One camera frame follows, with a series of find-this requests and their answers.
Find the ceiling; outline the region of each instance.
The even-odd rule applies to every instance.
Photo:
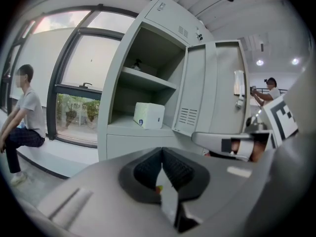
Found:
[[[216,40],[240,39],[250,72],[300,73],[310,56],[309,31],[286,0],[174,1],[201,20]],[[293,58],[300,59],[298,66],[290,64]],[[265,64],[257,66],[258,59]]]

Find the man holding camera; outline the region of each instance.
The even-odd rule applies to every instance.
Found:
[[[267,88],[269,89],[268,94],[260,93],[256,89],[252,90],[252,94],[260,106],[264,106],[280,96],[280,91],[277,88],[277,81],[273,77],[265,80],[265,82],[267,83]]]

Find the person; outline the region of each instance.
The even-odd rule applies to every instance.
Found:
[[[13,173],[12,185],[18,185],[27,178],[21,171],[16,149],[21,146],[40,147],[45,141],[45,121],[40,99],[31,88],[33,68],[26,64],[16,73],[16,86],[22,88],[23,94],[13,111],[4,122],[0,135],[1,153],[6,150],[9,170]],[[25,126],[17,126],[24,119]]]
[[[277,81],[273,77],[267,80],[267,88],[269,89],[268,94],[260,93],[256,89],[252,90],[252,94],[260,106],[264,106],[280,96],[280,91],[277,88]]]

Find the ventilation slot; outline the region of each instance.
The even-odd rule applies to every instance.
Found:
[[[179,33],[183,34],[183,27],[179,26]]]
[[[188,37],[188,35],[189,35],[188,31],[187,31],[187,30],[184,30],[183,35],[184,35],[185,37]]]
[[[189,125],[195,125],[197,121],[197,110],[181,108],[179,122]]]

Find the tissue box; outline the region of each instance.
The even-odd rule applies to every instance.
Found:
[[[144,129],[161,129],[163,115],[163,105],[136,103],[134,121]]]

